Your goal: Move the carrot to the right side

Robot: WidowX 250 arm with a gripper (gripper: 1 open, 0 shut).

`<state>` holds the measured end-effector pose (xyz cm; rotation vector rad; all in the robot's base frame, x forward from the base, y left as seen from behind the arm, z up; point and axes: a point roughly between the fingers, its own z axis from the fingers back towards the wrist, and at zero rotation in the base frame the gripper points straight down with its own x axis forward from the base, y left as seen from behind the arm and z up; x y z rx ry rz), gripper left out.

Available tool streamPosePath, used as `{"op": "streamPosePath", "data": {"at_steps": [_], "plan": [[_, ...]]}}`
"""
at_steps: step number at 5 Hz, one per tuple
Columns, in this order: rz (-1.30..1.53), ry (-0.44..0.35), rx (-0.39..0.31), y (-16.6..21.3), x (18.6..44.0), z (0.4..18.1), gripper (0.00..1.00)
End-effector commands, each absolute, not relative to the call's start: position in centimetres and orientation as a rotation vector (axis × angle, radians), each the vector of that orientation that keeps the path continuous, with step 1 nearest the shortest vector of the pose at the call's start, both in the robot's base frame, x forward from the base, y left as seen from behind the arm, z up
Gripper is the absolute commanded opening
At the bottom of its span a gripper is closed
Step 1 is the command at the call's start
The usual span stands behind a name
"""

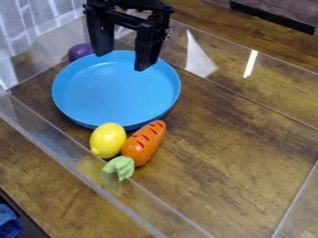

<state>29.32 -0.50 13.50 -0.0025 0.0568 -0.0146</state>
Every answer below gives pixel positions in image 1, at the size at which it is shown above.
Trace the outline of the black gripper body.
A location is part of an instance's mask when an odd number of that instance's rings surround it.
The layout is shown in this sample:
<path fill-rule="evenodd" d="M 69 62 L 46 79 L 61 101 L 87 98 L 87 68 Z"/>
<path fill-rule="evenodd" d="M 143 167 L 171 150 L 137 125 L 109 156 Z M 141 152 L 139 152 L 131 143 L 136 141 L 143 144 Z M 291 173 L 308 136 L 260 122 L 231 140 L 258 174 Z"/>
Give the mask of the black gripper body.
<path fill-rule="evenodd" d="M 107 27 L 113 28 L 115 25 L 135 31 L 143 26 L 165 31 L 169 14 L 173 12 L 173 7 L 161 0 L 87 0 L 83 7 L 87 27 L 92 32 L 103 31 Z M 124 10 L 148 11 L 149 16 L 145 20 L 140 19 L 116 11 L 116 7 Z"/>

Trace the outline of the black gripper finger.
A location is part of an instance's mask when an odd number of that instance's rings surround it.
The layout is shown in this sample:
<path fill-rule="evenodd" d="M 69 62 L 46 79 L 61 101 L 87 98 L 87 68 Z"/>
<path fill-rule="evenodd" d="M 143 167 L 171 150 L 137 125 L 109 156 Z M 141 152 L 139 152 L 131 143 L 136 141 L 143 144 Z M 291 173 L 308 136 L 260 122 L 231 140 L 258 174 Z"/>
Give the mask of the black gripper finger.
<path fill-rule="evenodd" d="M 136 28 L 133 69 L 143 72 L 156 63 L 168 36 L 169 14 L 151 13 Z"/>
<path fill-rule="evenodd" d="M 104 13 L 87 11 L 87 28 L 93 53 L 101 57 L 115 47 L 115 25 Z"/>

